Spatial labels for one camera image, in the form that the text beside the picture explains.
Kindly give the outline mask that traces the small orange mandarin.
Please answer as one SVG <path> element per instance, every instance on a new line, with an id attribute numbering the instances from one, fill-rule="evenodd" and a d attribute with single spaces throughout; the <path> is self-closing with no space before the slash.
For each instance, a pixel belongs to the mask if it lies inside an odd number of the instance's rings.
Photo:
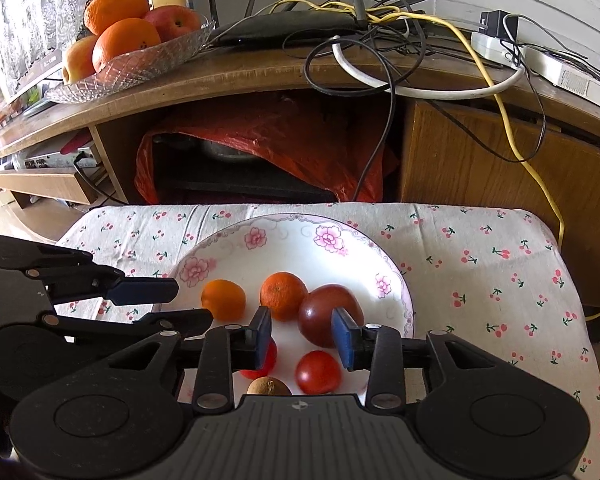
<path id="1" fill-rule="evenodd" d="M 289 272 L 276 272 L 268 276 L 261 285 L 260 305 L 270 309 L 274 320 L 289 322 L 297 318 L 302 301 L 308 293 L 306 284 L 298 276 Z"/>
<path id="2" fill-rule="evenodd" d="M 239 321 L 246 308 L 246 294 L 234 282 L 213 280 L 204 285 L 200 305 L 211 312 L 215 321 L 230 323 Z"/>

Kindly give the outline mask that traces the brown longan fruit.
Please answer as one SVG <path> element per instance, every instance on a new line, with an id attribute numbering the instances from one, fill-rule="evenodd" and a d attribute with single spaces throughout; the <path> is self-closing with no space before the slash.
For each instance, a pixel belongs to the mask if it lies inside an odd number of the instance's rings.
<path id="1" fill-rule="evenodd" d="M 281 380 L 264 376 L 259 377 L 257 379 L 253 379 L 250 382 L 248 389 L 248 394 L 254 394 L 255 396 L 290 396 L 291 391 L 286 386 L 284 382 Z"/>

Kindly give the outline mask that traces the dark red large tomato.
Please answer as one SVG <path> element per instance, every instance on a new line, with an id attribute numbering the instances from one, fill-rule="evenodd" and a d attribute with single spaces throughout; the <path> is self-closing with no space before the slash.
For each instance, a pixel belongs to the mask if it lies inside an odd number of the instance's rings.
<path id="1" fill-rule="evenodd" d="M 302 336 L 314 346 L 332 348 L 332 311 L 340 307 L 345 308 L 358 325 L 364 323 L 362 308 L 349 289 L 327 284 L 309 292 L 298 311 L 298 327 Z"/>

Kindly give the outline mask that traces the white floral ceramic bowl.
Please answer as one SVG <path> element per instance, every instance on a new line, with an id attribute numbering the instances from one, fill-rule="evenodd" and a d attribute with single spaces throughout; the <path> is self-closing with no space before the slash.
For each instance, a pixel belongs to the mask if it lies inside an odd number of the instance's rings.
<path id="1" fill-rule="evenodd" d="M 262 370 L 235 379 L 242 396 L 258 377 L 301 393 L 296 370 L 308 353 L 336 374 L 330 385 L 364 396 L 368 374 L 346 372 L 327 338 L 326 316 L 342 300 L 358 321 L 414 334 L 412 300 L 398 266 L 356 226 L 315 214 L 267 214 L 209 236 L 172 271 L 178 296 L 160 310 L 207 308 L 215 325 L 245 324 L 265 306 L 272 354 Z"/>

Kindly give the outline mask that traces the red plastic bag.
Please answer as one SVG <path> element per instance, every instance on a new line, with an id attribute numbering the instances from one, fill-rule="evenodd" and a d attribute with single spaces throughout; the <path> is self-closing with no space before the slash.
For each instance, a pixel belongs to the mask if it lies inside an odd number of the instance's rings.
<path id="1" fill-rule="evenodd" d="M 185 134 L 245 152 L 317 186 L 340 202 L 378 203 L 384 189 L 381 114 L 351 110 L 345 102 L 302 101 L 264 94 L 187 103 L 163 111 L 140 141 L 134 183 L 147 203 L 158 202 L 158 134 Z"/>

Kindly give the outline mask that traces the yellow apple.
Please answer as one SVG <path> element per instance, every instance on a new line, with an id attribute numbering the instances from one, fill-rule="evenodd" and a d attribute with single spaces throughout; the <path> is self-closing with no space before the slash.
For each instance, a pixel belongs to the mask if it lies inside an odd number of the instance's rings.
<path id="1" fill-rule="evenodd" d="M 62 61 L 62 79 L 64 84 L 75 82 L 94 75 L 92 61 L 96 36 L 86 36 L 76 41 L 65 53 Z"/>

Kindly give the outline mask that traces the glass fruit dish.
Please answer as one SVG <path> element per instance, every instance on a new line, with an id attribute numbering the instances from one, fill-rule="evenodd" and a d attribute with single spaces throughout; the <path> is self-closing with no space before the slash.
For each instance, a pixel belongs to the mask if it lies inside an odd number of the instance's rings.
<path id="1" fill-rule="evenodd" d="M 203 16 L 200 29 L 155 47 L 117 56 L 92 76 L 48 90 L 46 99 L 59 104 L 87 103 L 152 81 L 204 50 L 214 26 L 214 21 Z"/>

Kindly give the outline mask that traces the wooden tv cabinet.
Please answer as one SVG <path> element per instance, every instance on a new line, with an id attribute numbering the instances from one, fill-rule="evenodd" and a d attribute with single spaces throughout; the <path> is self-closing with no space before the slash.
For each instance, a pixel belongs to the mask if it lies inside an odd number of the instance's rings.
<path id="1" fill-rule="evenodd" d="M 600 307 L 600 108 L 536 78 L 497 99 L 433 107 L 407 98 L 338 98 L 327 58 L 304 70 L 279 50 L 209 53 L 114 96 L 56 105 L 0 131 L 0 157 L 87 131 L 116 191 L 132 205 L 193 203 L 199 169 L 179 151 L 174 177 L 154 170 L 154 136 L 233 141 L 340 200 L 523 209 L 562 232 L 582 301 Z"/>

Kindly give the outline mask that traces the large orange front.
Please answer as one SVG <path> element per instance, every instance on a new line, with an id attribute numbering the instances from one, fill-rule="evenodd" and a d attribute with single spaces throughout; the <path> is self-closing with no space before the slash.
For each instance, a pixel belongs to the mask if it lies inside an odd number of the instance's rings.
<path id="1" fill-rule="evenodd" d="M 143 18 L 126 18 L 109 26 L 97 39 L 92 53 L 96 73 L 113 58 L 161 44 L 158 30 Z"/>

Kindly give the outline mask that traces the large orange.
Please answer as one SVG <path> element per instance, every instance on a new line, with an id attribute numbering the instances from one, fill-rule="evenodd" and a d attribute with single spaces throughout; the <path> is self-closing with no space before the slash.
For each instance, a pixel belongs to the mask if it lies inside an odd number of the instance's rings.
<path id="1" fill-rule="evenodd" d="M 109 26 L 97 39 L 92 53 L 96 73 L 113 58 L 161 44 L 158 30 L 143 18 L 126 18 Z"/>
<path id="2" fill-rule="evenodd" d="M 118 21 L 143 18 L 148 12 L 148 0 L 92 0 L 84 11 L 84 25 L 99 36 Z"/>

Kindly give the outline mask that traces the red apple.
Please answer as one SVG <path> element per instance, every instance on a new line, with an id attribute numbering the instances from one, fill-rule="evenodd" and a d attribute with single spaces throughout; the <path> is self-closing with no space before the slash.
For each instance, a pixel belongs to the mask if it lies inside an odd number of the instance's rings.
<path id="1" fill-rule="evenodd" d="M 201 29 L 199 14 L 187 6 L 157 6 L 151 9 L 144 19 L 155 26 L 162 42 Z"/>

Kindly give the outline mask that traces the large orange top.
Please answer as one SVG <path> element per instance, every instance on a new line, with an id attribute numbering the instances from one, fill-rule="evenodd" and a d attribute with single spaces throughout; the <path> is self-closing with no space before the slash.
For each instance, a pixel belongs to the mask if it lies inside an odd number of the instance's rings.
<path id="1" fill-rule="evenodd" d="M 84 11 L 84 25 L 99 36 L 118 21 L 143 18 L 148 12 L 148 0 L 92 0 Z"/>

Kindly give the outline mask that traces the white lace curtain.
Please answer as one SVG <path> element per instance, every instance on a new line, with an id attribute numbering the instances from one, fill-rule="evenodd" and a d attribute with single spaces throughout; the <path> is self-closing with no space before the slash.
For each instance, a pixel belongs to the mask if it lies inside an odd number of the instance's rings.
<path id="1" fill-rule="evenodd" d="M 90 0 L 0 0 L 0 87 L 8 98 L 35 62 L 86 33 Z"/>

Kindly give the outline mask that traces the black wifi router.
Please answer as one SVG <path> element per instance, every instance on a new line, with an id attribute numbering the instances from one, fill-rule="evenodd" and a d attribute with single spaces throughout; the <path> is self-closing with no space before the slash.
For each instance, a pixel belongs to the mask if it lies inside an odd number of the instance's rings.
<path id="1" fill-rule="evenodd" d="M 337 6 L 335 0 L 311 4 L 308 0 L 275 0 L 256 11 L 257 0 L 248 0 L 242 18 L 222 25 L 218 0 L 209 0 L 215 29 L 210 32 L 210 47 L 276 48 L 288 37 L 305 32 L 311 41 L 322 41 L 335 34 L 351 35 L 368 29 L 372 22 L 364 15 L 364 0 Z"/>

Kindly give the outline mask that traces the black power adapter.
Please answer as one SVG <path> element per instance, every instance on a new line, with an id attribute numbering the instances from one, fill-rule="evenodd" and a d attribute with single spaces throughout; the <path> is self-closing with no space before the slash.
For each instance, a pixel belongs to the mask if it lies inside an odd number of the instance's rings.
<path id="1" fill-rule="evenodd" d="M 480 13 L 479 32 L 486 36 L 516 41 L 518 16 L 503 10 Z"/>

